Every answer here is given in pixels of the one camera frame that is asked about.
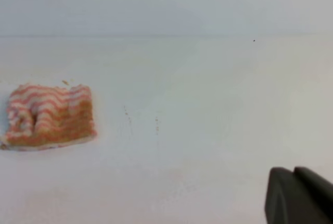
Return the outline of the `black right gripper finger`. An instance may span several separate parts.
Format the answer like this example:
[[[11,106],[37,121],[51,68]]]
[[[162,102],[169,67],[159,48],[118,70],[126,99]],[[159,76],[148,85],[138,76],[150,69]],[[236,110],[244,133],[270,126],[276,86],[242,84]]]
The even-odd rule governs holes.
[[[267,223],[332,223],[332,183],[306,167],[273,167],[264,210]]]

